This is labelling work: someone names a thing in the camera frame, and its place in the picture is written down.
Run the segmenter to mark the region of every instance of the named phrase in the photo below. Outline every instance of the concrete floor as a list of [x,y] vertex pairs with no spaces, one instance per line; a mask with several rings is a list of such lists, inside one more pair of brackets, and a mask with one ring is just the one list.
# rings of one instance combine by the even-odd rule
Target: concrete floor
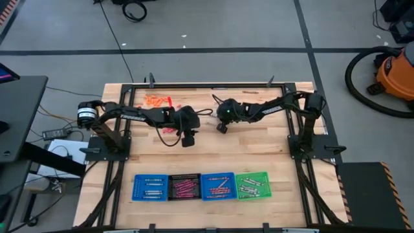
[[[122,48],[130,50],[125,58],[136,82],[149,72],[158,82],[267,81],[272,75],[275,81],[313,81],[317,89],[323,86],[338,141],[348,148],[342,153],[343,160],[388,163],[408,216],[414,219],[414,200],[410,198],[414,196],[412,121],[381,115],[351,98],[343,76],[356,54],[329,50],[316,53],[316,63],[312,64],[309,56],[313,53],[307,53],[302,34],[306,26],[308,49],[368,48],[385,43],[397,46],[390,33],[372,26],[373,0],[157,0],[145,5],[148,17],[133,24],[126,21],[119,6],[108,0],[103,3],[114,33],[121,44],[125,43]],[[297,14],[299,5],[304,22]],[[105,83],[130,82],[121,56],[110,54],[117,46],[99,5],[91,0],[26,0],[20,7],[0,44],[0,61],[12,70],[20,75],[46,75],[48,86],[78,93],[101,94]],[[381,15],[379,18],[380,24],[386,25]],[[183,46],[291,49],[207,53],[162,50]],[[95,50],[95,55],[67,55],[68,50],[80,54]],[[362,64],[354,72],[361,90],[374,72],[369,58]],[[47,89],[41,104],[54,114],[75,119],[78,103],[91,99]],[[399,102],[387,96],[376,100],[391,106],[397,103],[400,108]],[[38,115],[32,129],[41,132],[64,125],[61,120]],[[27,140],[36,139],[30,134]],[[40,197],[34,213],[55,198]],[[77,195],[64,197],[41,217],[38,226],[19,232],[68,229],[77,201]]]

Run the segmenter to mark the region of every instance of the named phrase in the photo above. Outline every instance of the metal frame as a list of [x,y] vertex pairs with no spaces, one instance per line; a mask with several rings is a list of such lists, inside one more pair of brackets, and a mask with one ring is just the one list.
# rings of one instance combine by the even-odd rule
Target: metal frame
[[[296,84],[295,83],[272,83],[270,86],[268,85],[268,83],[151,83],[151,85],[145,84],[145,83],[141,83],[141,84],[123,84],[122,88],[121,88],[121,95],[120,95],[120,100],[119,103],[123,104],[125,102],[125,97],[127,95],[127,93],[130,93],[129,95],[129,103],[128,106],[133,106],[134,104],[134,98],[135,98],[135,92],[137,89],[149,89],[149,88],[158,88],[158,89],[163,89],[163,88],[168,88],[168,89],[173,89],[173,88],[212,88],[212,89],[227,89],[227,88],[264,88],[264,87],[269,87],[269,88],[280,88],[282,91],[282,94],[286,94],[288,92],[294,92],[296,91]],[[294,129],[294,123],[293,123],[293,118],[292,118],[292,114],[289,110],[286,110],[286,116],[287,116],[287,121],[288,121],[288,127],[289,127],[289,134],[290,135],[295,135],[295,129]],[[297,117],[297,121],[298,121],[298,125],[299,128],[303,127],[303,121],[301,119],[301,117],[299,115],[296,115]],[[325,114],[325,124],[332,122],[331,118],[330,118],[330,114]],[[125,122],[125,128],[124,128],[124,136],[127,136],[130,133],[130,128],[131,126],[131,121],[130,120],[126,120]],[[326,124],[325,126],[327,128],[328,132],[333,132],[333,125],[332,124]],[[119,131],[120,129],[120,119],[116,119],[115,122],[115,131]],[[336,141],[336,135],[332,134],[330,135],[331,137],[333,137],[334,141]],[[341,163],[342,159],[340,157],[340,154],[337,154],[336,156],[336,162],[337,163]],[[301,168],[302,166],[302,161],[299,161],[298,159],[294,159],[295,163],[296,163],[296,170],[297,173],[299,174],[299,168]],[[105,183],[104,183],[104,188],[103,188],[103,194],[108,190],[109,184],[111,182],[111,177],[112,177],[112,172],[113,172],[113,161],[109,161],[108,162],[108,167],[107,167],[107,173],[105,176]],[[307,159],[306,162],[306,167],[308,170],[308,176],[309,176],[309,181],[310,183],[313,185],[313,187],[316,189],[316,191],[318,190],[318,187],[316,185],[316,179],[314,176],[314,170],[313,170],[313,166],[312,166],[312,159]],[[124,161],[120,161],[118,164],[118,171],[120,171],[121,174],[121,182],[119,183],[119,185],[116,187],[115,193],[114,193],[114,199],[113,199],[113,207],[111,210],[111,222],[110,225],[111,227],[115,227],[116,226],[116,215],[118,213],[118,205],[119,205],[119,198],[120,198],[120,190],[121,190],[121,185],[122,185],[122,174],[124,172],[124,166],[125,166],[125,162]],[[306,188],[303,184],[301,184],[299,182],[299,186],[300,186],[300,193],[301,193],[301,199],[302,199],[302,205],[303,205],[303,212],[305,215],[305,220],[306,220],[306,224],[307,226],[312,224],[312,217],[311,217],[311,211],[309,208],[309,200],[307,198],[307,191]],[[315,202],[315,207],[316,207],[316,215],[318,217],[318,223],[319,224],[324,224],[324,218],[323,218],[323,213],[321,211],[321,208],[319,207],[319,205]],[[103,207],[99,218],[98,218],[98,226],[103,226],[104,225],[104,219],[105,219],[105,212],[106,212],[106,208]],[[155,225],[151,224],[148,228],[148,232],[154,232],[155,229]],[[163,230],[170,230],[172,232],[178,230],[178,229],[163,229]],[[209,232],[217,232],[217,228],[211,228],[211,229],[180,229],[179,232],[183,232],[184,231],[197,231],[197,230],[208,230]],[[235,228],[235,229],[226,229],[229,230],[229,232],[233,232],[233,231],[246,231],[246,232],[279,232],[281,230],[281,228],[270,228],[268,226],[268,223],[263,223],[263,228]]]

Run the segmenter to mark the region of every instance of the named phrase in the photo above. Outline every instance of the orange shop vacuum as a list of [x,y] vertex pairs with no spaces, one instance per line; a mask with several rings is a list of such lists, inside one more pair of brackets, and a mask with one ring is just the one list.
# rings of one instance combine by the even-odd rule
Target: orange shop vacuum
[[[355,65],[373,53],[380,53],[374,60],[378,72],[376,83],[367,88],[368,93],[388,93],[404,99],[411,112],[397,111],[374,103],[354,87],[351,76]],[[345,83],[351,95],[371,109],[393,117],[414,118],[414,42],[408,43],[402,49],[378,46],[361,52],[349,63],[345,72]]]

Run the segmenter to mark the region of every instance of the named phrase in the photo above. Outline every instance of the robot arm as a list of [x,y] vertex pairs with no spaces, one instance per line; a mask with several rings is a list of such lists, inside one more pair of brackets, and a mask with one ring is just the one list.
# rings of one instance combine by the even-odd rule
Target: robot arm
[[[305,118],[305,125],[299,132],[299,147],[303,151],[312,151],[313,127],[325,105],[324,97],[318,93],[288,93],[263,104],[241,104],[232,98],[225,101],[219,100],[216,96],[213,96],[213,98],[219,103],[217,118],[221,123],[217,126],[217,130],[221,133],[227,132],[227,125],[229,123],[240,121],[258,122],[266,115],[288,109]],[[296,100],[301,98],[305,99],[305,107],[303,109],[300,109],[295,104]]]
[[[98,115],[96,108],[101,107],[105,113]],[[112,131],[105,124],[110,119],[123,118],[145,122],[154,128],[177,129],[177,135],[184,133],[182,146],[194,145],[194,128],[200,127],[200,119],[190,106],[184,106],[178,111],[173,107],[154,107],[142,109],[141,107],[129,107],[114,102],[102,102],[94,100],[82,102],[78,106],[78,127],[95,131],[105,141],[105,145],[113,151],[122,150],[121,134]]]

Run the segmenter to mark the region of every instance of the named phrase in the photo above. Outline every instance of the wooden table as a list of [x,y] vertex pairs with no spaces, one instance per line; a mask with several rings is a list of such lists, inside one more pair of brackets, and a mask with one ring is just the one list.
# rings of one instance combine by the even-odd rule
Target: wooden table
[[[118,102],[121,85],[106,84],[102,100]],[[311,82],[298,82],[296,89],[313,91],[313,86]],[[190,105],[197,111],[217,108],[212,94],[223,100],[235,98],[239,102],[263,103],[281,96],[281,89],[139,89],[135,93],[135,106],[150,108],[144,100],[148,94],[158,97],[170,96],[175,107],[179,104]],[[268,115],[253,124],[230,124],[225,135],[215,129],[218,119],[211,116],[200,116],[200,119],[201,127],[195,136],[195,146],[189,148],[182,148],[180,144],[173,148],[166,147],[161,143],[154,128],[141,122],[131,123],[131,156],[124,168],[116,228],[148,228],[150,223],[155,223],[157,228],[261,228],[263,223],[270,223],[270,227],[304,227],[306,224],[298,177],[294,161],[289,156],[289,129],[285,112]],[[113,126],[114,120],[108,122],[108,125]],[[319,119],[315,133],[324,132],[322,119]],[[162,136],[170,144],[177,139],[175,134]],[[346,222],[347,215],[334,166],[319,160],[314,160],[313,165],[320,195],[335,214]],[[101,198],[106,168],[106,162],[99,162],[84,179],[74,225],[83,222]],[[137,173],[172,175],[262,171],[269,174],[272,197],[268,199],[210,202],[131,200],[133,179]],[[316,223],[315,208],[309,193],[308,197],[312,220]],[[109,200],[105,224],[109,224],[111,209],[112,200]]]

